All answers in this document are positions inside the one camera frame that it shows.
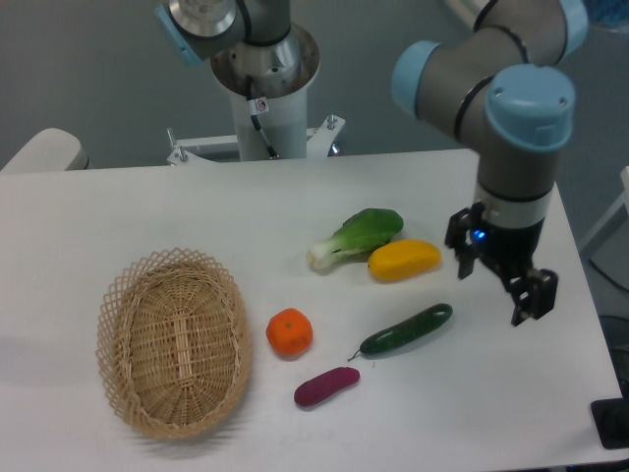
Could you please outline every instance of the woven basket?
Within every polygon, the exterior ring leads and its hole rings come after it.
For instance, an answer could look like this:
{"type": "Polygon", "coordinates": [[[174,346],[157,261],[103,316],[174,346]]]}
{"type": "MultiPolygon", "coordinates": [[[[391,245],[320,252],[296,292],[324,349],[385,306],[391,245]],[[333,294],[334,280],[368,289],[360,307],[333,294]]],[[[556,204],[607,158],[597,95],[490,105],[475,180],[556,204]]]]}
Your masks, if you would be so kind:
{"type": "Polygon", "coordinates": [[[198,251],[153,253],[104,296],[98,367],[117,416],[149,438],[186,438],[238,402],[251,369],[245,306],[228,270],[198,251]]]}

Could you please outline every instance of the white table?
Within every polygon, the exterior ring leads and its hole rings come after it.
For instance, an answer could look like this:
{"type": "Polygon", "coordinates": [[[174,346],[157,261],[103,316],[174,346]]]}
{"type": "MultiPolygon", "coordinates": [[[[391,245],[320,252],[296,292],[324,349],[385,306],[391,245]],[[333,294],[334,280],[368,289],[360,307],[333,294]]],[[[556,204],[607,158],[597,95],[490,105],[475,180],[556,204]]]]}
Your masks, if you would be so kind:
{"type": "Polygon", "coordinates": [[[620,396],[560,198],[536,252],[556,308],[510,324],[499,280],[456,277],[442,244],[472,202],[465,150],[0,177],[0,469],[6,471],[479,471],[626,458],[599,442],[590,402],[620,396]],[[326,275],[305,251],[365,207],[443,248],[440,270],[393,284],[365,264],[326,275]],[[154,442],[108,406],[94,355],[102,295],[122,269],[174,247],[217,257],[249,308],[254,368],[222,429],[154,442]],[[396,355],[358,358],[354,388],[305,412],[295,388],[344,366],[368,335],[436,302],[455,313],[396,355]],[[264,329],[294,306],[314,326],[295,362],[264,329]]]}

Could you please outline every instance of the green leafy vegetable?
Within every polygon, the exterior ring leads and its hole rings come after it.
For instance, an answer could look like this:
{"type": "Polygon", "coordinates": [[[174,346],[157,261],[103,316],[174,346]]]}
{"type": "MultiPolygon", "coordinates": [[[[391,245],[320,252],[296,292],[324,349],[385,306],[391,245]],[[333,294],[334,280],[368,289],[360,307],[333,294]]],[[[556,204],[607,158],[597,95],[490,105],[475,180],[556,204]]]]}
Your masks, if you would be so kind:
{"type": "Polygon", "coordinates": [[[349,218],[331,237],[308,248],[312,268],[322,270],[357,254],[370,254],[387,244],[404,226],[392,209],[366,208],[349,218]]]}

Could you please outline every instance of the orange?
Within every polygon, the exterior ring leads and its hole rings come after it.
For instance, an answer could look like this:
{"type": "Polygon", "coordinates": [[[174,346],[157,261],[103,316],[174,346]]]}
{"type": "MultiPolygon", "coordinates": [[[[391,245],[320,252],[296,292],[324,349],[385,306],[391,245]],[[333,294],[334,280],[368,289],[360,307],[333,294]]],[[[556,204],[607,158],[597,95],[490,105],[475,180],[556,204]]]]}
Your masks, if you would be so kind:
{"type": "Polygon", "coordinates": [[[302,312],[287,308],[270,319],[266,338],[278,354],[296,356],[313,343],[313,327],[302,312]]]}

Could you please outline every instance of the cucumber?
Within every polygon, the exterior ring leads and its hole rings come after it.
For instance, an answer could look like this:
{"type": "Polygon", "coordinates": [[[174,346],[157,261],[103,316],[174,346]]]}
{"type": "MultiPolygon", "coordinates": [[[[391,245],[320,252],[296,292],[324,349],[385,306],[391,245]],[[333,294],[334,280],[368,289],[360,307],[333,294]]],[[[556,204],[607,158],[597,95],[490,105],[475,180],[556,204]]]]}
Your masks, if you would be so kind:
{"type": "Polygon", "coordinates": [[[359,353],[370,356],[397,349],[411,341],[435,331],[443,326],[452,316],[452,307],[438,303],[417,313],[408,320],[371,335],[361,343],[361,347],[347,361],[351,361],[359,353]]]}

